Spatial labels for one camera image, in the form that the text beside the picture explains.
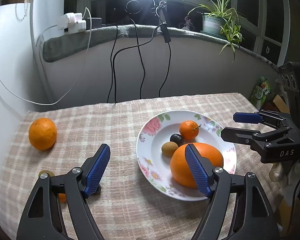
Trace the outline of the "gloved right hand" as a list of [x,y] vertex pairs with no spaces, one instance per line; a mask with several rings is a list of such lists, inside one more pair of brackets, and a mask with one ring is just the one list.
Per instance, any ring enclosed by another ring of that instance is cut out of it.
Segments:
[[283,163],[274,163],[269,172],[272,182],[279,185],[288,206],[292,207],[300,192],[300,163],[284,166]]

